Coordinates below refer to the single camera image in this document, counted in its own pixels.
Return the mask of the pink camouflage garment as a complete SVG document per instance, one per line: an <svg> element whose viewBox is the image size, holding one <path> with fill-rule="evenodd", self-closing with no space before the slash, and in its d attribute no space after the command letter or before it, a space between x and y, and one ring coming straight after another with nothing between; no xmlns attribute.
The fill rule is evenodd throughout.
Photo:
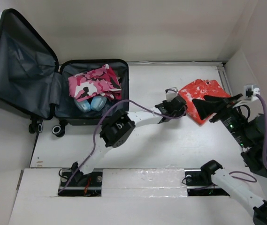
<svg viewBox="0 0 267 225"><path fill-rule="evenodd" d="M69 77L69 95L77 102L83 102L95 96L121 100L122 88L119 79L116 72L105 64L87 73Z"/></svg>

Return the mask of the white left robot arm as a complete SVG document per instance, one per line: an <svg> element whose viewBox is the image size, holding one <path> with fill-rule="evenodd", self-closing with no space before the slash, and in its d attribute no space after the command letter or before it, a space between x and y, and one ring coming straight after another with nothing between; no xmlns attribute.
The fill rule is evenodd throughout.
<svg viewBox="0 0 267 225"><path fill-rule="evenodd" d="M121 103L132 103L141 110L127 112L124 109L112 112ZM151 124L161 124L185 116L187 103L181 96L148 109L138 103L126 99L112 106L100 119L93 132L93 148L82 161L76 161L70 168L72 180L76 185L82 186L87 182L88 175L93 172L97 163L113 148L123 145L133 130Z"/></svg>

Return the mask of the red white garment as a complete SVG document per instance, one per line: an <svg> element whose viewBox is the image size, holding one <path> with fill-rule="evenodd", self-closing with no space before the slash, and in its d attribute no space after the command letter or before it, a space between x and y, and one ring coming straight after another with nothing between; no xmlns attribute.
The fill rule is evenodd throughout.
<svg viewBox="0 0 267 225"><path fill-rule="evenodd" d="M216 80L197 79L184 86L178 93L187 103L186 114L200 126L204 124L207 119L200 119L197 109L192 102L194 98L204 100L205 95L225 98L230 97L230 94L228 94Z"/></svg>

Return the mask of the black suitcase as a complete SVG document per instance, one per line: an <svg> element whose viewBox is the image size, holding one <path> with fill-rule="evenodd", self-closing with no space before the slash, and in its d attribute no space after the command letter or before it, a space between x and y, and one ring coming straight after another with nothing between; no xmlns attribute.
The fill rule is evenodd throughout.
<svg viewBox="0 0 267 225"><path fill-rule="evenodd" d="M121 86L122 101L109 99L99 112L82 112L69 95L68 79L109 65ZM65 127L96 125L104 113L129 109L129 66L121 59L70 60L57 56L31 24L15 9L0 12L0 106L28 117L29 132L41 133L42 121L57 118L52 133L65 135Z"/></svg>

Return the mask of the blue over-ear headphones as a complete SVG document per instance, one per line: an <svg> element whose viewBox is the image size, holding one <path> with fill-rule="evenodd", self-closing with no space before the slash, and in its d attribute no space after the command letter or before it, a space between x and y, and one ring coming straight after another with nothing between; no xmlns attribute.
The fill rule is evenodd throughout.
<svg viewBox="0 0 267 225"><path fill-rule="evenodd" d="M103 96L95 96L91 98L91 101L84 100L82 102L78 102L76 99L74 99L74 103L77 106L77 108L84 113L87 113L90 111L99 112L104 108L106 102L107 102L107 98Z"/></svg>

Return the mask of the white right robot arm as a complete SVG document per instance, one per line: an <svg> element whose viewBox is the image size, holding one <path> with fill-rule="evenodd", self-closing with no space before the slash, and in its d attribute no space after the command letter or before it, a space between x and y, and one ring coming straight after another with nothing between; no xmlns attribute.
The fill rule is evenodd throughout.
<svg viewBox="0 0 267 225"><path fill-rule="evenodd" d="M245 149L241 157L260 184L265 197L255 195L215 160L201 166L200 179L204 184L216 185L227 192L249 213L254 224L267 225L267 107L263 98L255 94L263 105L263 113L248 121L238 109L243 105L242 96L205 95L203 99L195 98L192 102L201 119L208 118L211 123L221 121L239 146Z"/></svg>

